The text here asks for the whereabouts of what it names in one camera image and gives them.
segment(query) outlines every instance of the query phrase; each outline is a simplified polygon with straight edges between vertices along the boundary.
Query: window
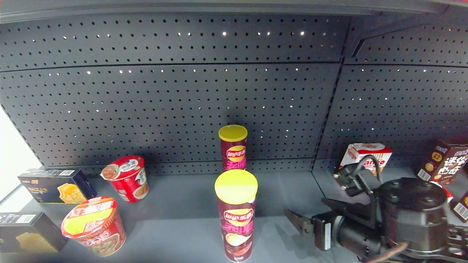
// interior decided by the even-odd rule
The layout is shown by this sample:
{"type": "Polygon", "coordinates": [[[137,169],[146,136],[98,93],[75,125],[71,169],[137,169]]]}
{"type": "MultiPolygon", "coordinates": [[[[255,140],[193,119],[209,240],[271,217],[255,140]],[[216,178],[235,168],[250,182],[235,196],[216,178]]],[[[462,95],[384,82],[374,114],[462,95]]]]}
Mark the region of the window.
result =
{"type": "Polygon", "coordinates": [[[17,176],[41,163],[29,149],[5,112],[0,110],[0,201],[19,184],[17,176]]]}

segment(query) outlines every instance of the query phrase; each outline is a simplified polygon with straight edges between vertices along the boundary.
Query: instant noodle cup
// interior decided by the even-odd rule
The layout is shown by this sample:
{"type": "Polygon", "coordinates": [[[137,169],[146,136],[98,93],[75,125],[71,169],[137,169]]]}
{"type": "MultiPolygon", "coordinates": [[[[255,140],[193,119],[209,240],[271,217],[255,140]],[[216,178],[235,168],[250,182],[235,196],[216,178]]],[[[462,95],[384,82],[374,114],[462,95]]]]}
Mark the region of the instant noodle cup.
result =
{"type": "Polygon", "coordinates": [[[117,201],[111,197],[95,197],[77,205],[65,216],[61,228],[65,237],[98,256],[112,255],[126,239],[117,201]]]}
{"type": "Polygon", "coordinates": [[[101,176],[114,187],[123,200],[138,202],[149,191],[144,164],[145,160],[140,156],[125,156],[104,167],[101,176]]]}
{"type": "Polygon", "coordinates": [[[232,169],[246,169],[247,157],[245,146],[247,143],[247,129],[240,125],[228,125],[218,132],[221,139],[221,157],[224,171],[232,169]]]}
{"type": "Polygon", "coordinates": [[[224,253],[232,262],[246,261],[252,254],[257,189],[255,176],[240,169],[222,173],[214,183],[224,253]]]}

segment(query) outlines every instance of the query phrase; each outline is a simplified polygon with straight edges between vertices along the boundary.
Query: pegboard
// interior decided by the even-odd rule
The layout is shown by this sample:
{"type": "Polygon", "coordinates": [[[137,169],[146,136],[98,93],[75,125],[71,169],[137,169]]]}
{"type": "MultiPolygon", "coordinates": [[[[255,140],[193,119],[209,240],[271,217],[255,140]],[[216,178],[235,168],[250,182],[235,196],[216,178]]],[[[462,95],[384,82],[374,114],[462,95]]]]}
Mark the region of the pegboard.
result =
{"type": "Polygon", "coordinates": [[[0,24],[0,71],[50,67],[338,62],[349,17],[126,14],[0,24]]]}
{"type": "MultiPolygon", "coordinates": [[[[465,25],[418,25],[363,39],[357,56],[347,57],[345,64],[468,66],[465,25]]],[[[359,28],[351,26],[354,31],[359,28]]]]}
{"type": "Polygon", "coordinates": [[[437,139],[468,133],[468,69],[344,65],[317,158],[350,143],[381,142],[393,156],[426,154],[437,139]]]}
{"type": "Polygon", "coordinates": [[[250,160],[312,158],[338,63],[100,66],[0,73],[1,105],[47,166],[220,160],[218,129],[250,160]]]}
{"type": "MultiPolygon", "coordinates": [[[[252,173],[307,172],[310,171],[311,163],[311,158],[248,160],[247,167],[252,173]]],[[[88,177],[99,177],[104,166],[74,166],[74,168],[81,169],[88,177]]],[[[145,164],[145,169],[151,175],[206,175],[223,172],[220,161],[147,163],[145,164]]]]}

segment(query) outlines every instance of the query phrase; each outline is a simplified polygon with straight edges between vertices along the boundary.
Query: lay's logo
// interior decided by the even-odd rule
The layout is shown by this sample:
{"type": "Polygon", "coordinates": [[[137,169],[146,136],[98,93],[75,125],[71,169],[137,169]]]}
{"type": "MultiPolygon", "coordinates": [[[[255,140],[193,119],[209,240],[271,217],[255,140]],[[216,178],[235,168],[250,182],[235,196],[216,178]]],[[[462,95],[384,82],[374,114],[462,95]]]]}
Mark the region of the lay's logo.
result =
{"type": "Polygon", "coordinates": [[[236,145],[229,148],[226,152],[226,157],[233,162],[242,161],[245,157],[245,146],[236,145]]]}

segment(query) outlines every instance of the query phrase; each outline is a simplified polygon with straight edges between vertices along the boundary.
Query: yellow plastic cap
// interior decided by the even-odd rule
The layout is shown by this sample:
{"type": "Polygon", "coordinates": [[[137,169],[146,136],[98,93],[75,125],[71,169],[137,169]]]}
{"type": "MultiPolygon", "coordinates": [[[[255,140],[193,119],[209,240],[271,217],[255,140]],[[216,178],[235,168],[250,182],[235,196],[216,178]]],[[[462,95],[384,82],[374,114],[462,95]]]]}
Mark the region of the yellow plastic cap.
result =
{"type": "Polygon", "coordinates": [[[236,142],[247,137],[247,129],[240,125],[228,125],[222,127],[218,132],[219,138],[223,141],[236,142]]]}
{"type": "Polygon", "coordinates": [[[231,205],[241,205],[254,200],[258,182],[253,174],[246,170],[234,169],[222,173],[214,183],[218,198],[231,205]]]}

